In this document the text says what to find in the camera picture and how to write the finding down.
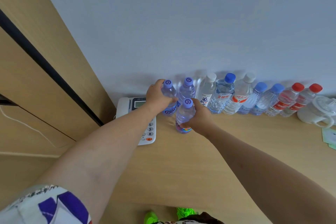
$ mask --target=green shoe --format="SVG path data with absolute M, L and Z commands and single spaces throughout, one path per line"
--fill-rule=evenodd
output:
M 177 210 L 177 217 L 179 220 L 188 217 L 189 215 L 197 214 L 192 208 L 176 207 L 176 210 Z
M 148 212 L 145 215 L 145 219 L 143 220 L 143 224 L 152 224 L 158 222 L 159 219 L 154 212 Z

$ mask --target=plastic bottle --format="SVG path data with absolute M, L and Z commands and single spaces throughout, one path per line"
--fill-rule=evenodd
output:
M 202 105 L 207 106 L 212 94 L 214 94 L 216 89 L 216 74 L 208 73 L 207 77 L 201 81 L 199 85 L 199 90 L 197 93 L 197 99 L 201 102 Z
M 236 113 L 253 92 L 253 73 L 246 73 L 244 78 L 234 83 L 234 94 L 223 109 L 223 113 L 231 115 Z
M 236 76 L 233 73 L 227 73 L 224 79 L 218 80 L 215 94 L 212 96 L 208 109 L 212 114 L 221 113 L 226 103 L 235 91 L 234 81 Z
M 164 96 L 175 98 L 176 97 L 176 90 L 173 86 L 173 83 L 170 80 L 165 80 L 163 82 L 163 87 L 161 92 Z M 166 109 L 162 111 L 163 115 L 165 116 L 172 116 L 176 111 L 176 103 L 170 103 Z
M 280 112 L 280 115 L 283 117 L 289 117 L 293 113 L 300 110 L 302 107 L 305 107 L 307 104 L 313 101 L 317 93 L 322 90 L 322 86 L 314 83 L 309 86 L 309 88 L 304 89 L 300 92 L 299 96 L 296 99 L 296 102 L 291 107 L 287 107 Z
M 268 116 L 275 116 L 286 107 L 290 106 L 297 99 L 300 91 L 304 90 L 304 85 L 299 82 L 294 83 L 288 87 L 281 94 L 279 94 L 277 101 L 272 104 L 265 112 Z
M 193 106 L 193 101 L 190 98 L 183 100 L 182 105 L 177 108 L 176 112 L 176 129 L 180 133 L 188 133 L 191 128 L 181 128 L 180 125 L 184 122 L 189 121 L 196 113 L 195 107 Z
M 253 115 L 261 115 L 264 111 L 267 110 L 268 107 L 273 104 L 277 98 L 278 95 L 284 90 L 284 86 L 276 83 L 270 88 L 269 90 L 266 90 L 258 100 L 258 102 L 255 104 L 255 106 L 250 110 L 250 114 Z
M 180 106 L 181 103 L 183 103 L 184 99 L 195 97 L 195 87 L 193 83 L 194 83 L 194 80 L 191 77 L 186 77 L 184 79 L 184 82 L 181 85 L 180 91 L 178 93 L 177 106 Z
M 258 100 L 261 97 L 261 94 L 267 89 L 267 85 L 264 82 L 258 82 L 254 87 L 252 94 L 249 98 L 243 103 L 239 108 L 237 113 L 239 114 L 248 114 L 249 111 L 255 106 Z

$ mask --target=white telephone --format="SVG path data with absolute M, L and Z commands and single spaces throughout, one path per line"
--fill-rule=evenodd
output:
M 119 118 L 136 108 L 142 106 L 146 102 L 146 97 L 139 98 L 121 98 L 118 101 L 117 114 L 115 118 Z M 143 133 L 138 145 L 151 144 L 156 138 L 156 117 L 150 121 L 146 131 Z

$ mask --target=hand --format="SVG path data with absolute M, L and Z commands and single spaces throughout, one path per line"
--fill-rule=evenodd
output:
M 192 98 L 196 109 L 196 114 L 189 121 L 182 123 L 182 128 L 192 128 L 202 136 L 206 136 L 209 129 L 216 127 L 216 124 L 212 120 L 211 112 L 208 108 L 202 105 L 198 99 Z
M 162 112 L 170 103 L 177 101 L 177 98 L 169 98 L 162 94 L 161 87 L 163 82 L 164 79 L 157 80 L 155 84 L 148 88 L 146 93 L 145 105 L 149 107 L 154 115 Z

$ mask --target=clear plastic bottle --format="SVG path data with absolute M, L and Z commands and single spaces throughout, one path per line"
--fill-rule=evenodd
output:
M 296 102 L 291 107 L 287 107 L 280 112 L 280 115 L 283 117 L 289 117 L 293 113 L 300 110 L 302 107 L 305 107 L 307 104 L 313 101 L 317 93 L 322 90 L 322 86 L 314 83 L 309 86 L 309 88 L 304 89 L 300 92 L 299 96 L 296 99 Z
M 184 82 L 181 85 L 180 91 L 178 93 L 177 106 L 180 106 L 181 103 L 183 103 L 184 99 L 195 97 L 195 87 L 193 83 L 194 83 L 194 80 L 191 77 L 186 77 L 184 79 Z
M 180 133 L 188 133 L 191 128 L 181 128 L 181 124 L 189 121 L 196 113 L 195 107 L 193 106 L 193 101 L 190 98 L 183 100 L 182 105 L 177 108 L 176 112 L 176 129 Z
M 237 113 L 239 114 L 248 114 L 249 111 L 255 106 L 258 100 L 261 97 L 261 94 L 267 89 L 267 85 L 264 82 L 258 82 L 254 87 L 252 94 L 249 98 L 243 103 L 239 108 Z
M 277 101 L 267 109 L 265 114 L 268 116 L 276 116 L 283 109 L 294 103 L 304 88 L 303 84 L 299 82 L 294 83 L 291 87 L 288 87 L 279 94 Z
M 273 104 L 277 98 L 278 95 L 284 90 L 284 86 L 276 83 L 270 88 L 269 90 L 266 90 L 258 100 L 258 102 L 255 104 L 255 106 L 250 110 L 250 114 L 253 115 L 261 115 L 264 111 L 267 110 L 268 107 L 270 107 L 271 104 Z
M 204 106 L 208 105 L 212 94 L 215 92 L 216 89 L 215 81 L 216 81 L 216 74 L 208 73 L 207 77 L 203 81 L 201 81 L 201 84 L 199 85 L 199 90 L 196 98 Z
M 227 115 L 235 114 L 253 92 L 252 82 L 255 80 L 253 73 L 246 73 L 244 78 L 234 83 L 234 94 L 223 109 Z
M 173 86 L 173 83 L 170 80 L 165 80 L 163 82 L 163 87 L 161 92 L 164 96 L 175 98 L 176 97 L 176 90 Z M 172 116 L 176 111 L 176 103 L 170 103 L 166 109 L 162 111 L 163 115 L 165 116 Z
M 212 96 L 208 109 L 212 114 L 221 113 L 226 103 L 235 91 L 234 81 L 236 76 L 233 73 L 227 73 L 224 79 L 218 80 L 215 94 Z

